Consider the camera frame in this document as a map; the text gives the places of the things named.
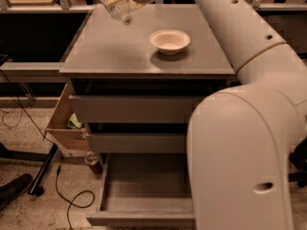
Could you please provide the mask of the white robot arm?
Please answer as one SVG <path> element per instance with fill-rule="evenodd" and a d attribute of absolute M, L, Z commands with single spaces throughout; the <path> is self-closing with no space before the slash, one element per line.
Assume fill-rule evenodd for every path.
<path fill-rule="evenodd" d="M 189 121 L 196 228 L 294 230 L 288 157 L 306 136 L 306 66 L 245 0 L 195 2 L 241 83 Z"/>

